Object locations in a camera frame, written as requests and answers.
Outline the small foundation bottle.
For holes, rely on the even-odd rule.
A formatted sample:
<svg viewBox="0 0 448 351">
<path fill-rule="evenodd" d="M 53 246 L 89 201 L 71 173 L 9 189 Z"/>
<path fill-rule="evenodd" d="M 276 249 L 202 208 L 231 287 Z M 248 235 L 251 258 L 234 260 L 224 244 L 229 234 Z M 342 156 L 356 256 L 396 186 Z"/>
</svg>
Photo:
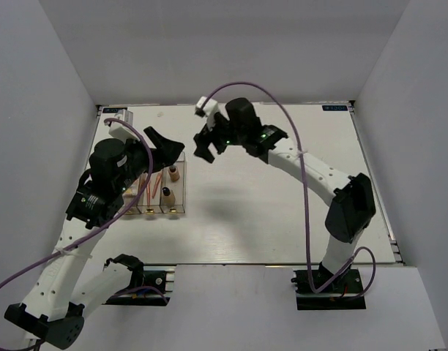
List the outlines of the small foundation bottle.
<svg viewBox="0 0 448 351">
<path fill-rule="evenodd" d="M 179 169 L 176 165 L 171 165 L 168 168 L 168 174 L 169 174 L 171 182 L 173 182 L 173 183 L 177 182 L 181 178 Z"/>
</svg>

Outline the tall foundation bottle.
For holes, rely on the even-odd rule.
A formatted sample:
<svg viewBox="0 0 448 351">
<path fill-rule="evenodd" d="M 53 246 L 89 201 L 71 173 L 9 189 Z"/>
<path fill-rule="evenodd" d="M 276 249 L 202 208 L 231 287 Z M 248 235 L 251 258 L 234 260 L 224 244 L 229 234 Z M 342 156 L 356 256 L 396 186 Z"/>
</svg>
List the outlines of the tall foundation bottle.
<svg viewBox="0 0 448 351">
<path fill-rule="evenodd" d="M 170 188 L 164 186 L 162 188 L 162 196 L 164 205 L 168 206 L 169 208 L 173 208 L 175 206 L 176 198 L 173 191 Z"/>
</svg>

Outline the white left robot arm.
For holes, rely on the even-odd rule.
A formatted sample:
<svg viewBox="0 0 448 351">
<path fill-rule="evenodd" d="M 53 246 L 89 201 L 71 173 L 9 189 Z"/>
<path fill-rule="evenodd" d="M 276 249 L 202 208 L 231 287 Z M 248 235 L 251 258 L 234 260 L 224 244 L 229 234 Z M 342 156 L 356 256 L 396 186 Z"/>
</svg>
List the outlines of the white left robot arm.
<svg viewBox="0 0 448 351">
<path fill-rule="evenodd" d="M 131 208 L 124 193 L 141 176 L 171 166 L 184 150 L 183 143 L 163 137 L 153 127 L 144 132 L 141 137 L 129 127 L 112 126 L 110 137 L 95 144 L 66 210 L 66 223 L 84 224 L 84 229 L 72 236 L 61 233 L 57 247 L 42 261 L 45 268 L 30 293 L 4 313 L 7 321 L 41 342 L 69 348 L 91 311 L 114 291 L 135 292 L 143 286 L 140 260 L 122 254 L 109 260 L 108 269 L 80 292 L 74 291 L 93 248 L 114 219 Z"/>
</svg>

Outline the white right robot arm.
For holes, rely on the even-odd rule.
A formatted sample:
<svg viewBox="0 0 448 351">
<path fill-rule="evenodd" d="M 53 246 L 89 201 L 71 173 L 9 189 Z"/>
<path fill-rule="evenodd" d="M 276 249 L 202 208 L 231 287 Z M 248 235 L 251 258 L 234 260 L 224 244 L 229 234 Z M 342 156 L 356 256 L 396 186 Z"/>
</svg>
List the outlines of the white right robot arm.
<svg viewBox="0 0 448 351">
<path fill-rule="evenodd" d="M 313 191 L 328 207 L 325 227 L 330 237 L 316 276 L 308 276 L 310 288 L 335 292 L 347 282 L 346 271 L 355 258 L 357 242 L 376 214 L 373 188 L 364 173 L 348 175 L 302 151 L 282 129 L 262 124 L 253 104 L 233 99 L 221 113 L 217 101 L 201 97 L 195 114 L 206 118 L 195 135 L 195 156 L 209 163 L 214 146 L 222 154 L 229 146 L 241 146 L 251 156 L 280 169 Z"/>
</svg>

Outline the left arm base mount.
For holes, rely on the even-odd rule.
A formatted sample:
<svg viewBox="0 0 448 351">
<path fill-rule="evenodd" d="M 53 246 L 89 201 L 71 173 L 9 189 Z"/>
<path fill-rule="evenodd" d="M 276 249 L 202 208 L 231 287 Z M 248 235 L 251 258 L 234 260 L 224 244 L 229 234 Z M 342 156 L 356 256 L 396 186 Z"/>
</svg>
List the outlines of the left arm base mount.
<svg viewBox="0 0 448 351">
<path fill-rule="evenodd" d="M 174 282 L 174 266 L 145 265 L 132 275 L 130 284 L 111 296 L 105 305 L 165 307 L 171 299 Z"/>
</svg>

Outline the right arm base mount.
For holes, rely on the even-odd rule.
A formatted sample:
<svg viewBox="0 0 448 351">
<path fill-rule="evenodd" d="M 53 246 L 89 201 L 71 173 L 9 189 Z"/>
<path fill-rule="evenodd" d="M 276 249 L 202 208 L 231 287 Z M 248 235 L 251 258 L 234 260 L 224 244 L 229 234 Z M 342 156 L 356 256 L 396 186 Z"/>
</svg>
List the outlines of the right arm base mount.
<svg viewBox="0 0 448 351">
<path fill-rule="evenodd" d="M 341 278 L 331 283 L 322 292 L 310 289 L 307 270 L 295 270 L 291 279 L 296 293 L 298 311 L 353 311 L 365 310 L 361 276 L 358 269 L 349 269 Z"/>
</svg>

